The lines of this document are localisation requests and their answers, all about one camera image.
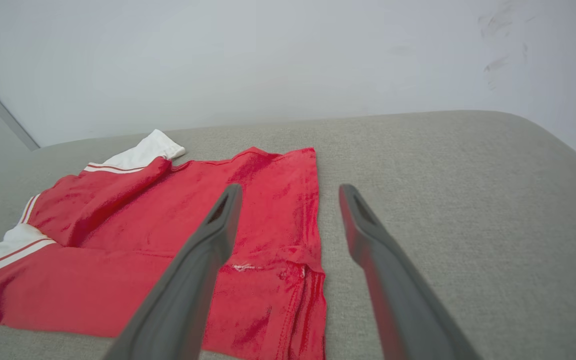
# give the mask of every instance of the white stripe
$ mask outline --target white stripe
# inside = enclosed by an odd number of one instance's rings
[[[108,168],[108,167],[96,168],[96,167],[90,167],[90,166],[86,166],[86,168],[84,169],[84,171],[88,171],[90,173],[94,173],[95,171],[106,171],[108,173],[115,173],[115,174],[137,173],[137,171],[142,171],[142,170],[144,170],[144,169],[136,168],[133,170],[117,170],[116,168]]]
[[[50,239],[46,239],[46,240],[41,240],[38,243],[25,248],[21,251],[19,251],[18,253],[12,255],[12,256],[8,256],[7,258],[3,259],[0,261],[0,269],[5,267],[6,265],[10,265],[13,264],[14,262],[16,262],[17,260],[28,256],[32,253],[34,253],[35,251],[38,251],[39,249],[48,246],[50,244],[55,244],[55,240],[50,240]]]
[[[18,224],[21,224],[21,222],[24,221],[24,218],[26,217],[26,210],[28,210],[28,207],[30,206],[30,202],[33,200],[33,198],[34,198],[34,196],[29,198],[28,202],[25,203],[25,207],[23,208],[23,211],[21,212],[21,217],[19,218]]]
[[[33,208],[35,207],[35,203],[37,202],[37,199],[39,199],[40,195],[41,195],[41,193],[38,193],[37,196],[35,196],[34,199],[32,200],[32,202],[30,203],[30,207],[28,207],[28,212],[25,214],[25,219],[23,220],[24,224],[28,224],[28,221],[30,220],[30,214],[33,212]]]
[[[89,162],[88,165],[94,166],[94,167],[116,167],[117,169],[122,170],[122,171],[142,170],[142,168],[146,167],[146,166],[135,166],[135,167],[131,167],[131,168],[124,168],[121,166],[116,166],[116,165],[111,165],[111,164],[97,164],[95,162]]]

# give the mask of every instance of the red fabric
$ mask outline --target red fabric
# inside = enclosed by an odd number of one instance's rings
[[[28,224],[56,244],[0,269],[0,324],[116,337],[228,184],[243,189],[203,349],[243,359],[323,359],[326,301],[313,148],[250,148],[131,173],[82,171],[37,198]]]

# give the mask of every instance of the white trim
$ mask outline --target white trim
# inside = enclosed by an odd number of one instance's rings
[[[25,207],[23,208],[23,211],[21,212],[21,217],[19,218],[19,222],[18,224],[21,224],[22,221],[24,221],[24,218],[26,217],[26,212],[28,210],[28,207],[30,207],[30,202],[34,199],[35,197],[31,197],[28,199],[28,202],[25,203]]]
[[[18,223],[0,241],[0,269],[50,244],[55,244],[55,240],[42,234],[38,228]]]
[[[20,260],[21,258],[28,256],[32,253],[34,253],[35,251],[38,251],[39,249],[48,246],[50,244],[55,244],[55,240],[51,240],[51,239],[45,239],[45,240],[41,240],[38,243],[33,244],[32,246],[28,246],[28,248],[25,248],[21,251],[19,251],[18,253],[15,253],[14,255],[8,256],[7,258],[3,259],[0,261],[0,269],[2,269],[3,267],[13,264],[14,262],[16,262],[17,260]]]
[[[135,168],[132,170],[117,170],[116,168],[104,167],[104,168],[97,168],[97,167],[90,167],[86,166],[84,171],[89,173],[94,173],[95,171],[105,171],[107,173],[115,173],[115,174],[130,174],[130,173],[137,173],[137,171],[141,171],[143,168]]]
[[[91,173],[94,171],[106,171],[115,174],[135,173],[142,170],[141,168],[147,167],[158,157],[172,160],[176,157],[181,157],[185,153],[186,149],[183,146],[179,146],[166,134],[155,129],[144,137],[137,146],[118,153],[101,164],[90,162],[84,171]]]
[[[141,170],[143,168],[145,168],[146,166],[140,166],[137,168],[122,168],[116,165],[109,165],[109,164],[98,164],[96,162],[89,162],[88,166],[91,167],[112,167],[112,168],[116,168],[116,170],[121,170],[121,171],[132,171],[132,170]]]
[[[41,195],[41,193],[38,193],[31,199],[32,201],[30,201],[30,206],[28,207],[28,212],[26,212],[25,219],[22,221],[22,223],[28,224],[28,221],[30,220],[30,214],[32,214],[33,209],[35,207],[35,203],[37,202],[37,199],[39,198],[40,195]]]

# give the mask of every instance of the white sleeve cuff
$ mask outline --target white sleeve cuff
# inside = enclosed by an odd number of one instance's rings
[[[146,167],[157,157],[168,160],[181,157],[186,153],[183,146],[179,146],[170,137],[160,130],[153,130],[148,136],[140,141],[137,146],[122,153],[118,153],[104,161],[103,166],[114,166],[121,169],[134,169]]]

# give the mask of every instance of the gray upholstery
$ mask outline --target gray upholstery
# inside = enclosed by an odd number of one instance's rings
[[[364,274],[348,255],[341,183],[361,191],[484,358],[576,359],[576,152],[534,123],[449,111],[166,134],[188,150],[177,164],[251,146],[316,149],[329,359],[381,358]],[[41,148],[1,173],[0,239],[31,196],[143,136]],[[0,360],[98,359],[109,344],[0,326]]]

